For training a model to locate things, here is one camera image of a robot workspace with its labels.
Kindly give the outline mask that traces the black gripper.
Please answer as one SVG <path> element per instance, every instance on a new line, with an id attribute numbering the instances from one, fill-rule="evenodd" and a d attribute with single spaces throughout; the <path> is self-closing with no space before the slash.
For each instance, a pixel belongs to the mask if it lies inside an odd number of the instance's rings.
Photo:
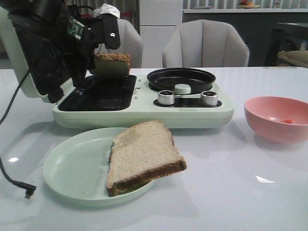
<path id="1" fill-rule="evenodd" d="M 59 48 L 76 87 L 84 86 L 94 49 L 100 43 L 113 50 L 120 46 L 120 12 L 107 3 L 92 13 L 93 28 L 81 19 L 77 7 L 68 7 L 63 0 L 9 0 L 7 11 L 15 26 L 28 29 Z"/>

